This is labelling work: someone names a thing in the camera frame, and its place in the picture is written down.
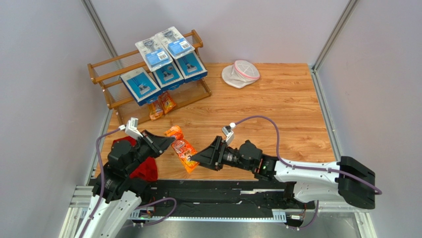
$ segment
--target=chips packet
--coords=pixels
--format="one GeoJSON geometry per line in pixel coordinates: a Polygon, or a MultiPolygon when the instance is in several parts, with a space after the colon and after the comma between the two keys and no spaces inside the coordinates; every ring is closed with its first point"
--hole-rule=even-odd
{"type": "Polygon", "coordinates": [[[195,155],[197,151],[187,140],[183,138],[182,129],[178,125],[175,125],[168,131],[164,132],[164,135],[174,136],[176,138],[176,140],[171,144],[171,147],[173,147],[180,159],[180,162],[182,162],[186,171],[190,174],[199,164],[199,162],[190,160],[191,156],[195,155]]]}
{"type": "Polygon", "coordinates": [[[168,92],[164,92],[159,96],[159,100],[162,103],[162,107],[164,109],[164,114],[167,114],[170,112],[171,109],[176,107],[176,103],[173,101],[173,99],[170,97],[170,94],[168,92]]]}
{"type": "Polygon", "coordinates": [[[150,119],[157,120],[163,114],[163,109],[159,100],[154,101],[151,104],[148,104],[148,109],[150,110],[150,119]]]}

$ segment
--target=white connector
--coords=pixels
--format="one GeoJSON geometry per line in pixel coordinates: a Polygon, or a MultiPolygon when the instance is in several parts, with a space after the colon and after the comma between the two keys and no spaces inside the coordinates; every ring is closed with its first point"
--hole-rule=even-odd
{"type": "Polygon", "coordinates": [[[298,215],[291,215],[290,218],[293,220],[300,220],[300,216],[298,215]]]}
{"type": "Polygon", "coordinates": [[[233,129],[236,127],[236,124],[234,122],[230,123],[230,129],[227,129],[226,126],[223,127],[221,129],[221,131],[224,133],[224,135],[226,136],[226,144],[230,145],[230,143],[233,141],[234,139],[234,132],[233,129]]]}
{"type": "Polygon", "coordinates": [[[130,118],[130,120],[127,121],[124,133],[134,138],[135,140],[138,139],[138,137],[143,137],[143,135],[138,131],[137,127],[138,127],[138,119],[130,118]]]}

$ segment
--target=blue product box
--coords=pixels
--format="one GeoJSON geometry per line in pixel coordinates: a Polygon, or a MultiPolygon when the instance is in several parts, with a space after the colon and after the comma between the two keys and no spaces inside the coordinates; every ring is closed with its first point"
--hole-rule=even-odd
{"type": "Polygon", "coordinates": [[[176,89],[185,83],[182,74],[174,62],[157,69],[153,72],[153,76],[162,91],[176,89]]]}
{"type": "Polygon", "coordinates": [[[208,74],[208,71],[195,52],[178,58],[175,61],[182,76],[185,78],[185,83],[199,80],[208,74]]]}
{"type": "Polygon", "coordinates": [[[152,103],[158,99],[162,91],[143,68],[137,68],[120,75],[124,86],[139,106],[152,103]]]}

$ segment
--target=wood grain surface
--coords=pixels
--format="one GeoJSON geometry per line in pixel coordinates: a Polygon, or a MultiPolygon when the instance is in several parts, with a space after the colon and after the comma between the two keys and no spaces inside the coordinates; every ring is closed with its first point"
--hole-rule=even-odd
{"type": "MultiPolygon", "coordinates": [[[[222,80],[221,71],[227,65],[230,64],[206,64],[208,76],[205,81],[212,96],[156,121],[140,124],[138,129],[163,135],[164,131],[178,125],[185,139],[201,151],[213,142],[215,136],[223,136],[223,126],[248,116],[263,115],[278,125],[281,157],[306,162],[335,160],[308,65],[257,63],[261,79],[242,89],[231,87],[222,80]]],[[[113,114],[108,131],[118,125],[113,114]]],[[[125,136],[120,131],[105,139],[101,152],[104,162],[112,141],[125,136]]],[[[270,122],[251,119],[238,125],[231,147],[239,147],[245,140],[250,140],[265,154],[275,155],[276,134],[270,122]]],[[[156,162],[160,179],[253,179],[250,172],[229,166],[218,172],[197,167],[188,174],[171,147],[156,162]]]]}

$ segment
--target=pink trim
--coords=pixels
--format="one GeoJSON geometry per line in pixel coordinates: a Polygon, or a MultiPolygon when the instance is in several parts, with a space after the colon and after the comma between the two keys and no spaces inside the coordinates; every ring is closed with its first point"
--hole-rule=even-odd
{"type": "Polygon", "coordinates": [[[245,78],[249,78],[249,79],[259,79],[260,78],[260,76],[258,76],[258,77],[251,77],[251,76],[249,76],[249,75],[247,75],[247,74],[245,74],[244,72],[241,72],[237,67],[236,67],[236,62],[237,61],[240,61],[240,60],[243,60],[243,59],[239,59],[239,60],[236,60],[235,62],[234,62],[234,69],[239,73],[239,74],[241,74],[242,76],[244,76],[245,78]]]}

